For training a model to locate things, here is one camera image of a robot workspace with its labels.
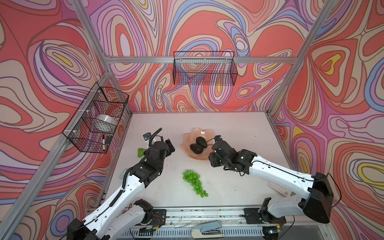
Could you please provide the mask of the dark avocado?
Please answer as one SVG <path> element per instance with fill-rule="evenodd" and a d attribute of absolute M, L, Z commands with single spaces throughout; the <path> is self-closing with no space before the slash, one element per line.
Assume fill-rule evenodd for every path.
<path fill-rule="evenodd" d="M 197 144 L 191 144 L 190 149 L 196 155 L 200 155 L 204 151 L 204 149 L 200 145 L 197 145 Z"/>
<path fill-rule="evenodd" d="M 206 138 L 201 137 L 201 136 L 196 138 L 196 144 L 200 145 L 203 149 L 206 149 L 208 147 Z"/>

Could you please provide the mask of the green grape bunch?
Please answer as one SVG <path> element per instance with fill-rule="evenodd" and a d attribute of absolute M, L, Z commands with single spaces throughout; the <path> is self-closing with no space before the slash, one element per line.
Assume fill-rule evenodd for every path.
<path fill-rule="evenodd" d="M 183 173 L 183 179 L 185 182 L 189 183 L 197 195 L 201 198 L 206 198 L 209 196 L 206 190 L 202 187 L 202 182 L 200 180 L 200 175 L 192 170 L 187 170 Z"/>

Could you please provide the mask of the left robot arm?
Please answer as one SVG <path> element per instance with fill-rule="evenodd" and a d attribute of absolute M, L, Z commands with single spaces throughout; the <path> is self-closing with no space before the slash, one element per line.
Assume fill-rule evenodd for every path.
<path fill-rule="evenodd" d="M 162 174 L 165 158 L 175 151 L 170 140 L 154 140 L 161 131 L 159 128 L 147 134 L 148 149 L 144 157 L 125 171 L 121 186 L 103 204 L 83 220 L 69 223 L 64 239 L 116 240 L 127 229 L 151 221 L 153 206 L 136 197 Z"/>

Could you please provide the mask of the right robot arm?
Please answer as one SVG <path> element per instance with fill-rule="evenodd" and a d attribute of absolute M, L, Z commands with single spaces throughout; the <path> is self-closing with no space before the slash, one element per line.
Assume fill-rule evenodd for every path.
<path fill-rule="evenodd" d="M 221 136 L 214 137 L 209 155 L 211 166 L 240 175 L 252 175 L 272 181 L 294 193 L 283 200 L 266 198 L 259 209 L 261 215 L 274 218 L 307 216 L 328 224 L 331 220 L 334 194 L 327 175 L 300 173 L 273 162 L 249 150 L 236 151 Z"/>

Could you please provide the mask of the pink lotus fruit bowl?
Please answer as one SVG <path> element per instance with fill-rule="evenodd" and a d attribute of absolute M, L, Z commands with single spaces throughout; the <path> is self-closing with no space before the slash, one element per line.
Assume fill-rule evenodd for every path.
<path fill-rule="evenodd" d="M 215 143 L 215 133 L 212 130 L 194 129 L 184 135 L 182 149 L 192 159 L 208 161 Z"/>

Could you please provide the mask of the green candy packet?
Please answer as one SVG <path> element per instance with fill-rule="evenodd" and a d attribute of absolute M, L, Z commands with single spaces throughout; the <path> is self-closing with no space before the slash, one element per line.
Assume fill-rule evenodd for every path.
<path fill-rule="evenodd" d="M 146 155 L 146 151 L 147 149 L 144 149 L 144 148 L 138 148 L 138 158 L 143 158 L 145 155 Z"/>

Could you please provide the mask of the silver tape roll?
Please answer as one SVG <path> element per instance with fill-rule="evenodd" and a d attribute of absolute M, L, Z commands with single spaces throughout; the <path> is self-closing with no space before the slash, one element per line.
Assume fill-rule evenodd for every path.
<path fill-rule="evenodd" d="M 105 124 L 108 127 L 113 127 L 114 128 L 114 127 L 116 127 L 118 125 L 116 119 L 114 117 L 109 116 L 109 115 L 99 114 L 96 117 L 96 119 L 101 121 L 102 124 Z"/>

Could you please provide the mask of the white calculator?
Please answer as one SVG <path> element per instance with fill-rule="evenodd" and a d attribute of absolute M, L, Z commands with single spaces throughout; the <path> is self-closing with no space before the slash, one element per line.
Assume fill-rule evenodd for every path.
<path fill-rule="evenodd" d="M 269 181 L 268 186 L 284 197 L 290 197 L 292 195 L 291 190 L 289 190 L 288 188 L 281 186 L 275 182 Z"/>

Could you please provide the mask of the light blue stapler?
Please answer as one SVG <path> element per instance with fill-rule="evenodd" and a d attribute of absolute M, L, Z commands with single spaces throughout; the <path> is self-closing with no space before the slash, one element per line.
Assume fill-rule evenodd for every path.
<path fill-rule="evenodd" d="M 224 234 L 221 232 L 222 224 L 220 221 L 208 222 L 194 226 L 191 231 L 193 239 L 217 239 L 223 238 Z"/>

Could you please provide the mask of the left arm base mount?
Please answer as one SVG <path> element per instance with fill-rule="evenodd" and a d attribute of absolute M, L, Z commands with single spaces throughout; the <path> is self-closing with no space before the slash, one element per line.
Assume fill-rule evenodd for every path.
<path fill-rule="evenodd" d="M 144 211 L 144 218 L 140 222 L 141 225 L 151 225 L 157 228 L 166 223 L 166 209 L 154 209 L 150 203 L 143 199 L 137 200 L 134 205 L 139 206 Z"/>

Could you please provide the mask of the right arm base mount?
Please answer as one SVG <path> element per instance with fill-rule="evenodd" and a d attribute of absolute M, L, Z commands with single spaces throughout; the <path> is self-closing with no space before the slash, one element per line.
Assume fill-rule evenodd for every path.
<path fill-rule="evenodd" d="M 286 218 L 276 218 L 268 212 L 268 204 L 271 197 L 265 198 L 260 208 L 245 208 L 243 217 L 246 219 L 247 224 L 285 224 Z"/>

